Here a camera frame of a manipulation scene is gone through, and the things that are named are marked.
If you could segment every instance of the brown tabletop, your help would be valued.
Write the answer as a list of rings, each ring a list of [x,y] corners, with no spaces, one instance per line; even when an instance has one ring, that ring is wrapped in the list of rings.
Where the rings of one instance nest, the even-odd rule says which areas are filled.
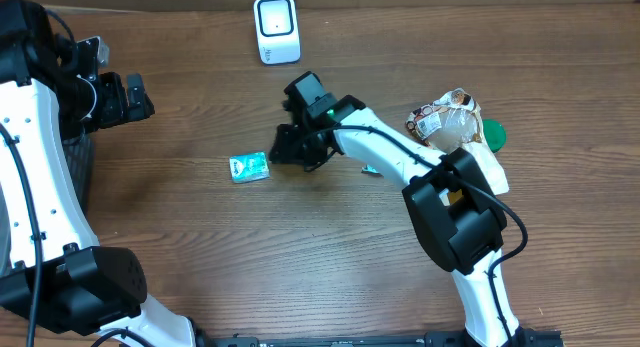
[[[525,327],[567,346],[640,340],[638,5],[301,10],[302,60],[265,67],[252,12],[67,16],[139,72],[156,114],[94,135],[89,222],[132,249],[149,291],[213,336],[423,334],[464,328],[453,281],[418,244],[394,186],[336,156],[230,181],[231,155],[268,151],[282,89],[307,70],[403,129],[463,87],[502,122],[498,153],[530,243],[504,265]],[[513,223],[505,249],[519,243]],[[26,322],[0,313],[0,346]],[[39,330],[38,345],[86,346]]]

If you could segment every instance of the white device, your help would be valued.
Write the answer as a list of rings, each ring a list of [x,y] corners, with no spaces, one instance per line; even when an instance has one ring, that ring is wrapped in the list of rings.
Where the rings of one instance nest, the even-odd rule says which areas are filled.
[[[264,64],[300,59],[300,36],[293,0],[256,0],[253,3],[258,51]]]

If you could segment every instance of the gum packet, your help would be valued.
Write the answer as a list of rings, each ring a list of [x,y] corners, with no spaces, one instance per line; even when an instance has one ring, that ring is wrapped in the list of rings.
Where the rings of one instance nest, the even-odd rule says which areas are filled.
[[[264,152],[229,158],[231,180],[234,183],[246,183],[269,178],[269,166]]]

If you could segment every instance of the green lid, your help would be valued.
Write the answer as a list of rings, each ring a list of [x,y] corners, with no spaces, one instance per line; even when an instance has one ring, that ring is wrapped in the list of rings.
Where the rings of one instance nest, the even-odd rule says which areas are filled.
[[[484,137],[487,139],[491,152],[500,151],[507,142],[507,132],[504,127],[496,120],[484,120],[482,121],[482,126],[484,128]]]

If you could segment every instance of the snack bag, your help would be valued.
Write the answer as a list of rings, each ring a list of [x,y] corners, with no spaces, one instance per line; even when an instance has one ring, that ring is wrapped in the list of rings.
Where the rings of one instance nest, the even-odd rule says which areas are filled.
[[[509,191],[504,169],[487,145],[480,106],[462,88],[411,112],[406,126],[427,147],[445,153],[462,147],[476,159],[494,194]]]

